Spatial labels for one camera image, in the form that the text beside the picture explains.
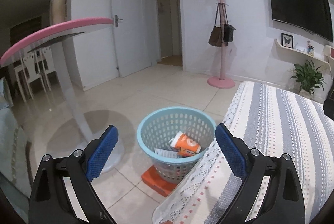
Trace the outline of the orange paper cup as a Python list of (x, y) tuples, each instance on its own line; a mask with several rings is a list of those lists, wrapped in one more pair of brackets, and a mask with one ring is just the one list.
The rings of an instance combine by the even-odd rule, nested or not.
[(172, 138), (169, 143), (170, 146), (175, 149), (184, 148), (195, 153), (199, 153), (201, 151), (201, 146), (199, 145), (199, 143), (187, 136), (182, 131), (177, 132), (174, 138)]

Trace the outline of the white milk carton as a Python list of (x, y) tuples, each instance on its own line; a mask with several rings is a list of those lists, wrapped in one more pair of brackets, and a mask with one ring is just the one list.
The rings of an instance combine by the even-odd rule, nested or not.
[(177, 151), (169, 151), (169, 150), (165, 150), (165, 149), (156, 148), (154, 150), (154, 152), (161, 157), (173, 158), (173, 159), (178, 158), (178, 152)]

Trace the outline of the red blue card box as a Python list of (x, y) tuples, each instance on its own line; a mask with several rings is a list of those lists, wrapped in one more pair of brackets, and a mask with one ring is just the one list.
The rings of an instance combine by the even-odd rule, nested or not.
[(195, 156), (196, 153), (188, 149), (180, 148), (180, 150), (178, 151), (178, 155), (181, 156), (182, 158), (185, 158), (185, 157)]

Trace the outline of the striped woven rug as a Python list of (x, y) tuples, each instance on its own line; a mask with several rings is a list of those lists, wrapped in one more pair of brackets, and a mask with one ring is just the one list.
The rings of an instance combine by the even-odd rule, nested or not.
[(215, 138), (153, 223), (333, 223), (333, 119), (323, 105), (241, 83)]

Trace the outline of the pink edged round table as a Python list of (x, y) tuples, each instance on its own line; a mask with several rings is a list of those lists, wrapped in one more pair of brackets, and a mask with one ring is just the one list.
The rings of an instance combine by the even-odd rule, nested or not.
[(110, 25), (113, 25), (113, 20), (104, 17), (81, 18), (65, 21), (43, 28), (23, 38), (1, 56), (1, 66), (3, 67), (22, 58), (24, 50), (27, 47), (31, 47), (31, 52), (40, 48), (51, 47), (54, 66), (63, 96), (80, 133), (84, 138), (84, 142), (78, 144), (78, 149), (83, 149), (90, 141), (99, 137), (102, 132), (100, 131), (94, 134), (88, 125), (84, 113), (80, 110), (68, 73), (62, 42), (70, 37), (98, 31), (109, 27)]

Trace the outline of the orange box under basket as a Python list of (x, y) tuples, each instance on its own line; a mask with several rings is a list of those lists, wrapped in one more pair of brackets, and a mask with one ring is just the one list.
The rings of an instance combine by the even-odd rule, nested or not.
[(154, 165), (141, 175), (141, 179), (144, 184), (163, 197), (167, 197), (177, 187), (177, 184), (169, 183), (162, 179), (154, 168)]

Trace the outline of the green potted plant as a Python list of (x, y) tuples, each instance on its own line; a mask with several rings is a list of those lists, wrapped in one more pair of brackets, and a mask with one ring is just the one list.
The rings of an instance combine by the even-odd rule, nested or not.
[(312, 99), (316, 89), (324, 90), (326, 84), (320, 66), (316, 67), (310, 60), (303, 65), (295, 63), (290, 78), (299, 84), (299, 95), (307, 99)]

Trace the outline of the pink coat rack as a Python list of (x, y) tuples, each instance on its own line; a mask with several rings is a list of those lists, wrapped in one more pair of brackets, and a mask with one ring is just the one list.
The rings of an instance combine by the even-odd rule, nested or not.
[(220, 13), (220, 26), (221, 26), (221, 66), (220, 66), (220, 76), (212, 76), (210, 77), (207, 82), (209, 85), (219, 88), (219, 89), (231, 89), (235, 86), (235, 82), (226, 76), (226, 51), (227, 51), (227, 43), (223, 41), (224, 38), (224, 25), (226, 23), (226, 14), (224, 11), (224, 4), (225, 0), (219, 0), (217, 4), (219, 6), (219, 13)]

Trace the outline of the small figurine on shelf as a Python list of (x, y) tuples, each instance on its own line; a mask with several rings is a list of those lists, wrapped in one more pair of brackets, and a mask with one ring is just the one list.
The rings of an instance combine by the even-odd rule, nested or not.
[(314, 55), (314, 46), (311, 44), (311, 41), (307, 42), (307, 53), (309, 56)]

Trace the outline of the framed butterfly picture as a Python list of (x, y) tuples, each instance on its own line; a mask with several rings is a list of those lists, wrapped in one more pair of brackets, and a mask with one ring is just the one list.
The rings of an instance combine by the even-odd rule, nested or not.
[(281, 45), (283, 47), (293, 49), (293, 35), (288, 35), (286, 33), (281, 34)]

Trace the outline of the brown hanging bag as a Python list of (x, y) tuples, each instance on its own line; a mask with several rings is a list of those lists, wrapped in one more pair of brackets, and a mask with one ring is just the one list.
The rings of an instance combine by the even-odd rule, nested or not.
[(222, 28), (221, 28), (221, 15), (220, 15), (220, 10), (221, 10), (221, 3), (217, 4), (216, 7), (216, 15), (215, 15), (215, 22), (214, 22), (214, 26), (211, 32), (211, 35), (209, 37), (209, 45), (213, 46), (213, 47), (218, 47), (221, 48), (223, 41), (222, 41)]

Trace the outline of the black hanging bag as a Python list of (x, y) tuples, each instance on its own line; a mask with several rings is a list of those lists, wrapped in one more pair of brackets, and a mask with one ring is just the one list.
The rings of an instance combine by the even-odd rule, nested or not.
[(234, 39), (235, 28), (232, 25), (230, 25), (228, 22), (227, 10), (226, 10), (226, 6), (224, 3), (223, 3), (223, 10), (224, 10), (224, 16), (225, 16), (224, 42), (229, 43), (229, 42), (232, 42)]

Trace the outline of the white door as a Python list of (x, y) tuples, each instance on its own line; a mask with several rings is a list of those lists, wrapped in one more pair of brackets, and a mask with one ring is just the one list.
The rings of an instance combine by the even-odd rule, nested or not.
[(120, 77), (156, 62), (155, 28), (150, 26), (149, 0), (111, 0), (113, 36)]

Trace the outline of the white wall shelf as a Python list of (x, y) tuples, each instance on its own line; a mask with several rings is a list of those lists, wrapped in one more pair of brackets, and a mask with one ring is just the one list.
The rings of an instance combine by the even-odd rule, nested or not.
[(304, 55), (304, 56), (307, 56), (307, 57), (309, 57), (309, 58), (311, 58), (311, 59), (314, 59), (314, 60), (316, 60), (316, 61), (319, 61), (319, 62), (321, 62), (322, 64), (324, 64), (325, 68), (327, 68), (329, 71), (332, 70), (332, 69), (331, 69), (331, 65), (329, 64), (329, 62), (327, 62), (327, 61), (325, 61), (325, 60), (323, 60), (323, 59), (321, 59), (321, 58), (317, 58), (317, 57), (311, 56), (311, 55), (307, 54), (306, 52), (302, 52), (302, 51), (300, 51), (300, 50), (298, 50), (298, 49), (293, 49), (293, 48), (284, 47), (284, 46), (282, 46), (282, 45), (278, 42), (278, 39), (274, 39), (274, 44), (275, 44), (277, 47), (279, 47), (279, 48), (285, 49), (285, 50), (290, 51), (290, 52), (299, 53), (299, 54), (301, 54), (301, 55)]

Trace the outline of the red white wall box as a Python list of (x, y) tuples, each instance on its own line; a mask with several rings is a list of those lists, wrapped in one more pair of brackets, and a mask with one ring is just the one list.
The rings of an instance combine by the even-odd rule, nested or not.
[(334, 59), (334, 47), (330, 45), (324, 46), (324, 56), (328, 57), (329, 59)]

